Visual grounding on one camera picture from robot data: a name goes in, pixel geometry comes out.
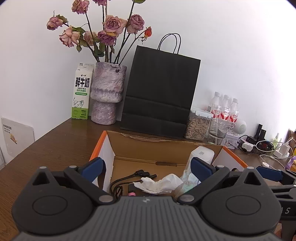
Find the milk carton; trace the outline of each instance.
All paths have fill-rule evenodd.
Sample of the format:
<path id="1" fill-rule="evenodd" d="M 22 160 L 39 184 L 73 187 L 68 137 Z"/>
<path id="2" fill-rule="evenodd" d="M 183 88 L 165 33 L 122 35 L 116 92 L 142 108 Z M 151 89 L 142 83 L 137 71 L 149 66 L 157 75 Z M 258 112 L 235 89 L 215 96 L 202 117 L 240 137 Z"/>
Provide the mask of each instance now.
<path id="1" fill-rule="evenodd" d="M 76 70 L 72 100 L 72 118 L 74 119 L 87 120 L 88 118 L 93 71 L 93 64 L 79 64 Z"/>

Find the blue gripper pad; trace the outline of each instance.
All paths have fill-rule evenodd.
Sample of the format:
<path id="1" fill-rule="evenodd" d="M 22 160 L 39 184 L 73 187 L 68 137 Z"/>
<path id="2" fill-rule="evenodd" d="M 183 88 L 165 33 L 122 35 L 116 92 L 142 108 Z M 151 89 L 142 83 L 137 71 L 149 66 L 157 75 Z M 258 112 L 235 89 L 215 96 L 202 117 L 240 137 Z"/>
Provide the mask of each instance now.
<path id="1" fill-rule="evenodd" d="M 92 183 L 102 173 L 103 167 L 103 159 L 101 159 L 100 157 L 96 157 L 82 167 L 80 174 Z"/>
<path id="2" fill-rule="evenodd" d="M 265 179 L 275 181 L 275 182 L 279 182 L 283 179 L 283 175 L 281 171 L 273 170 L 273 169 L 270 169 L 267 167 L 261 167 L 261 166 L 257 167 L 256 169 L 260 173 L 260 175 Z"/>
<path id="3" fill-rule="evenodd" d="M 198 157 L 192 158 L 190 162 L 191 172 L 202 182 L 214 174 L 216 169 Z"/>

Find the purple textured vase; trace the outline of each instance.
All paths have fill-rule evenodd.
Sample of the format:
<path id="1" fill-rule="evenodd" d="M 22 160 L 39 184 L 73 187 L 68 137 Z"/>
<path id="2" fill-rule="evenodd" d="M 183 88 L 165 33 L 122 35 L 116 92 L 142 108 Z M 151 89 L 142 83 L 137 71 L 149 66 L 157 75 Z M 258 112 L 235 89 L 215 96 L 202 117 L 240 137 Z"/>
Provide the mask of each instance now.
<path id="1" fill-rule="evenodd" d="M 116 103 L 95 101 L 91 120 L 101 125 L 112 125 L 116 121 Z"/>
<path id="2" fill-rule="evenodd" d="M 122 101 L 126 66 L 113 67 L 115 67 L 113 64 L 106 62 L 98 62 L 96 64 L 91 84 L 91 98 L 93 100 L 106 103 Z"/>
<path id="3" fill-rule="evenodd" d="M 91 120 L 101 125 L 116 121 L 116 103 L 122 101 L 126 66 L 98 62 L 91 84 L 90 97 L 95 101 Z"/>

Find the open cardboard box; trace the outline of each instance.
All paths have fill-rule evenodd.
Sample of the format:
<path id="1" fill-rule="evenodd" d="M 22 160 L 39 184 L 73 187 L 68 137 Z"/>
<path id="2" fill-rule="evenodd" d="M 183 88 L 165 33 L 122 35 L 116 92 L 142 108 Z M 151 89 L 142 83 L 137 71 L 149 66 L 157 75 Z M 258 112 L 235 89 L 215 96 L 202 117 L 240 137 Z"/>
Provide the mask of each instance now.
<path id="1" fill-rule="evenodd" d="M 215 152 L 212 165 L 224 165 L 230 170 L 243 171 L 247 165 L 228 148 L 203 143 L 171 141 L 140 136 L 132 136 L 115 131 L 103 131 L 93 153 L 106 163 L 103 190 L 109 192 L 109 185 L 114 180 L 129 176 L 143 169 L 150 174 L 157 174 L 158 181 L 170 173 L 181 177 L 190 153 L 198 146 L 205 146 Z"/>

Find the white round speaker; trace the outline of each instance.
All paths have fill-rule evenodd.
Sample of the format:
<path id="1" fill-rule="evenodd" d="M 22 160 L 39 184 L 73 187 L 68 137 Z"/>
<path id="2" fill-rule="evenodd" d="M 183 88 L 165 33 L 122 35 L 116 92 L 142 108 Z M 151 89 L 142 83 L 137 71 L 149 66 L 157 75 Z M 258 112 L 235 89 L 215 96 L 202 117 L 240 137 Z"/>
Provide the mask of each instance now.
<path id="1" fill-rule="evenodd" d="M 235 122 L 235 127 L 233 128 L 233 131 L 237 134 L 244 134 L 247 129 L 247 124 L 242 119 L 237 119 Z"/>

